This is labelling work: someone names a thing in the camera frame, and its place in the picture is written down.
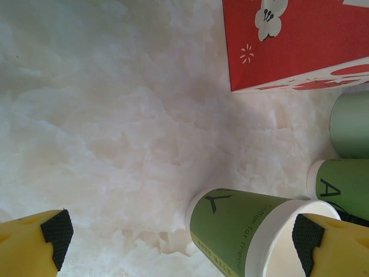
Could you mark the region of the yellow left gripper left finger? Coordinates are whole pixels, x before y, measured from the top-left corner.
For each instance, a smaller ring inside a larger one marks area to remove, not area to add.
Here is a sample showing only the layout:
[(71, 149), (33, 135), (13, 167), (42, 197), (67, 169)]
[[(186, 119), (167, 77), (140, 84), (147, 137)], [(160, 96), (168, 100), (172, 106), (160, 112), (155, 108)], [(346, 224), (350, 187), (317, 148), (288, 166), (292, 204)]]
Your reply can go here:
[(57, 276), (73, 233), (66, 209), (1, 223), (1, 276)]

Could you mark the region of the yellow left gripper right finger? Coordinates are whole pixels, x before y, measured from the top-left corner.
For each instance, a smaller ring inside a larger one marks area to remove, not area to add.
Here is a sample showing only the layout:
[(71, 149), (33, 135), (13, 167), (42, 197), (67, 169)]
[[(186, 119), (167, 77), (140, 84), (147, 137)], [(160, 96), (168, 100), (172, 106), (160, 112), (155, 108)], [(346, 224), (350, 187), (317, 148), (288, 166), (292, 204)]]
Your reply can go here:
[(305, 276), (368, 276), (368, 227), (298, 214), (292, 241)]

